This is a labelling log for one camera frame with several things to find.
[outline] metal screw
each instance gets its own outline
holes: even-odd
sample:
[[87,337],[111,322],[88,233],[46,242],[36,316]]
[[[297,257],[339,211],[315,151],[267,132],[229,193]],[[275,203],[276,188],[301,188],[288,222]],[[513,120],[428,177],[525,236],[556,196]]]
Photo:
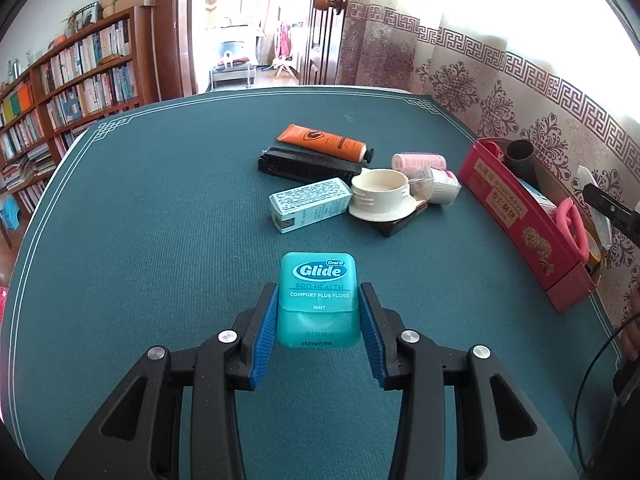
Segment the metal screw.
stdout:
[[474,355],[481,359],[488,359],[491,355],[491,350],[484,345],[476,345],[474,346]]
[[405,330],[400,334],[402,341],[407,341],[408,343],[417,343],[420,339],[420,334],[418,334],[415,330]]
[[236,339],[238,339],[238,334],[233,330],[223,330],[218,334],[218,341],[221,343],[232,343]]
[[162,359],[166,351],[161,346],[152,346],[149,351],[146,353],[146,356],[149,359],[153,359],[157,361],[158,359]]

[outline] teal table cover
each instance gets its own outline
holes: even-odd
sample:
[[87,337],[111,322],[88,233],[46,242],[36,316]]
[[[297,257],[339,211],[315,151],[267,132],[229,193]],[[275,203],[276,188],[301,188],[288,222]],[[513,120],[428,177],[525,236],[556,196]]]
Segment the teal table cover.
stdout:
[[[289,124],[362,140],[372,168],[397,152],[433,152],[457,171],[472,137],[426,96],[361,88],[216,92],[163,102],[91,127],[58,167],[20,248],[0,334],[4,421],[50,479],[112,388],[155,344],[197,346],[254,306],[289,251],[352,254],[358,280],[409,328],[440,345],[485,344],[502,360],[577,463],[571,412],[606,339],[589,298],[555,313],[514,245],[464,187],[382,237],[348,214],[280,234],[270,194],[296,183],[258,172]],[[604,428],[616,352],[587,384],[580,430]],[[249,480],[382,480],[401,394],[350,349],[276,343],[265,380],[238,394]],[[453,396],[446,478],[454,478]],[[184,413],[189,413],[190,396]],[[189,470],[184,420],[182,478]]]

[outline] white box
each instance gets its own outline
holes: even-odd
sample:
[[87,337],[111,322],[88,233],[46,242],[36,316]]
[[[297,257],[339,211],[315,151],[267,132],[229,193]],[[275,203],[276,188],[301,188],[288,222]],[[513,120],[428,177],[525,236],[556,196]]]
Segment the white box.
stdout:
[[272,194],[271,219],[278,231],[287,233],[344,213],[350,200],[349,186],[331,178]]

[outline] black cable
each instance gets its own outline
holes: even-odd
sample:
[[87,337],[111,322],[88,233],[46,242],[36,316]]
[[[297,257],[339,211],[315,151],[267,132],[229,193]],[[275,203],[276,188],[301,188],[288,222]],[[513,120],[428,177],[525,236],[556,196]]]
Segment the black cable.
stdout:
[[587,368],[587,371],[584,374],[584,378],[582,379],[582,384],[580,384],[580,389],[578,390],[578,395],[575,397],[574,420],[573,420],[575,447],[578,450],[578,459],[580,460],[580,466],[582,467],[582,470],[585,473],[588,473],[589,471],[588,471],[588,468],[587,468],[587,464],[584,461],[584,456],[582,455],[582,446],[580,445],[580,436],[578,435],[578,403],[580,402],[580,397],[582,396],[582,391],[584,390],[584,385],[587,382],[587,378],[589,377],[589,373],[591,373],[591,369],[595,366],[596,362],[598,362],[598,359],[604,353],[604,351],[607,349],[607,347],[611,344],[611,342],[618,336],[618,334],[620,334],[620,332],[622,332],[627,326],[629,326],[631,324],[631,322],[635,321],[639,317],[640,317],[640,312],[638,312],[637,314],[633,314],[632,317],[627,319],[622,325],[620,325],[617,329],[615,329],[613,331],[613,334],[611,334],[611,336],[609,336],[609,339],[607,339],[607,342],[604,343],[604,345],[602,346],[600,351],[596,354],[596,357],[594,357],[593,361],[591,361],[591,364],[589,365],[589,368]]

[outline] glide logo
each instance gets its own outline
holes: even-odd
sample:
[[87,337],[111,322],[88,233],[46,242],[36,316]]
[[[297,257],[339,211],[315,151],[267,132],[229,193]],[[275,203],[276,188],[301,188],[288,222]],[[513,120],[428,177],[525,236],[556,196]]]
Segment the glide logo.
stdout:
[[304,140],[316,140],[324,137],[324,133],[318,132],[317,130],[309,130],[304,137]]
[[342,260],[327,260],[325,262],[308,262],[293,269],[293,275],[308,282],[330,282],[338,280],[347,274],[347,267]]

